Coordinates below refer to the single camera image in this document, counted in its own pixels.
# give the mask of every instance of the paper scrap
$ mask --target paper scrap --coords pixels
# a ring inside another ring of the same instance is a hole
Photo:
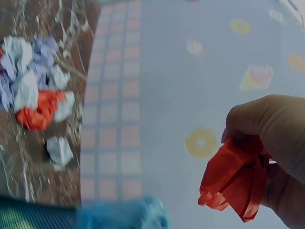
[[[64,73],[58,64],[53,66],[51,71],[47,73],[49,88],[51,90],[65,89],[70,77],[70,73]]]
[[[46,74],[51,70],[54,65],[54,54],[58,52],[59,47],[54,37],[37,38],[33,42],[33,61],[29,65],[37,78],[39,90],[47,90]]]
[[[11,89],[15,95],[14,111],[16,113],[24,107],[33,110],[37,109],[39,94],[36,76],[32,70],[18,77],[11,86]]]
[[[51,160],[60,166],[66,166],[73,158],[69,142],[63,137],[58,138],[54,136],[47,139],[47,151],[50,154]]]
[[[72,114],[74,100],[74,93],[72,91],[66,92],[66,99],[58,103],[58,110],[54,114],[55,122],[59,123]]]
[[[8,36],[3,39],[3,50],[16,63],[18,73],[27,71],[27,67],[33,59],[32,45],[23,37]]]

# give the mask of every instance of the printed pattern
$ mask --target printed pattern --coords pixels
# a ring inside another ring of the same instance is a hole
[[[81,135],[81,200],[142,196],[141,1],[102,9],[92,48]]]

